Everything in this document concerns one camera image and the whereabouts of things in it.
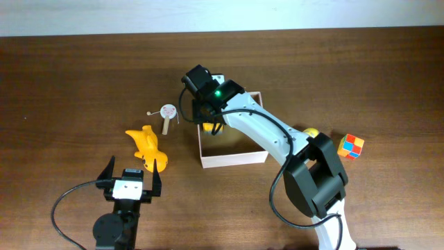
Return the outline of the pink cardboard box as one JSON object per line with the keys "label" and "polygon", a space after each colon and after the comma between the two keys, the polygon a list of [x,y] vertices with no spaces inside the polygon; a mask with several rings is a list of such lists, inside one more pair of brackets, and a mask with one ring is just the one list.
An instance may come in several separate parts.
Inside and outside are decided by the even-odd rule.
{"label": "pink cardboard box", "polygon": [[204,169],[264,163],[268,152],[237,129],[224,126],[216,135],[197,126],[199,154]]}

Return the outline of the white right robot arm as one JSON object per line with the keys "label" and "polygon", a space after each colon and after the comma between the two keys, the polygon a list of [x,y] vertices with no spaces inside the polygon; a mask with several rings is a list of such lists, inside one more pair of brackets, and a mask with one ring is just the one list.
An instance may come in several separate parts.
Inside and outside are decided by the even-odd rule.
{"label": "white right robot arm", "polygon": [[220,123],[241,131],[265,149],[280,164],[268,195],[271,210],[286,225],[275,207],[274,194],[284,181],[287,197],[315,230],[320,249],[356,249],[345,218],[345,186],[348,175],[333,141],[325,134],[315,137],[300,132],[264,110],[234,81],[219,83],[210,78],[201,83],[184,79],[194,97],[194,122]]}

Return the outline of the yellow grey toy truck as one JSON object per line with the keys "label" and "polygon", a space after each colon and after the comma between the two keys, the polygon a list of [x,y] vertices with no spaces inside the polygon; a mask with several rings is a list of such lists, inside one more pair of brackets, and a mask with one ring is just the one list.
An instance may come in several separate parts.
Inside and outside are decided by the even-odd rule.
{"label": "yellow grey toy truck", "polygon": [[203,123],[202,130],[210,135],[218,135],[223,132],[224,124],[222,123]]}

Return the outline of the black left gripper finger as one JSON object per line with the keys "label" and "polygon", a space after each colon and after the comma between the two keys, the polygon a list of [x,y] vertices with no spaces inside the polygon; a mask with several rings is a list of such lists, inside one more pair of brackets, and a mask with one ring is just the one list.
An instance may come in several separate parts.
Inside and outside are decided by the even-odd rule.
{"label": "black left gripper finger", "polygon": [[162,191],[162,181],[157,170],[157,161],[153,161],[153,177],[152,177],[152,189],[150,191],[151,197],[160,197]]}
{"label": "black left gripper finger", "polygon": [[114,171],[115,156],[112,156],[105,169],[99,174],[97,180],[109,180],[112,178]]}

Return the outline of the colourful puzzle cube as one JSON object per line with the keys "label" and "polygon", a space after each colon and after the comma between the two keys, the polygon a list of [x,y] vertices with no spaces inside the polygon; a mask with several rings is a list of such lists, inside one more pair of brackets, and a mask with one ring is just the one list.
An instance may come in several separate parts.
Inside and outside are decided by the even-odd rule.
{"label": "colourful puzzle cube", "polygon": [[361,155],[364,140],[351,134],[346,134],[340,141],[337,153],[344,158],[355,160]]}

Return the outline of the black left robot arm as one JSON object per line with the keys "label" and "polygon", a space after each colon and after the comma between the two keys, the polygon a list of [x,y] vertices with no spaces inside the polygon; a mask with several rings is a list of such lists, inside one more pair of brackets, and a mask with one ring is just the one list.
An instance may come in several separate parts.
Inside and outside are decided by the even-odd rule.
{"label": "black left robot arm", "polygon": [[152,189],[143,188],[144,172],[139,169],[124,169],[120,178],[114,177],[115,157],[97,178],[96,187],[103,191],[106,201],[114,203],[111,213],[100,216],[93,226],[96,249],[134,249],[140,207],[161,195],[162,182],[157,165],[153,166]]}

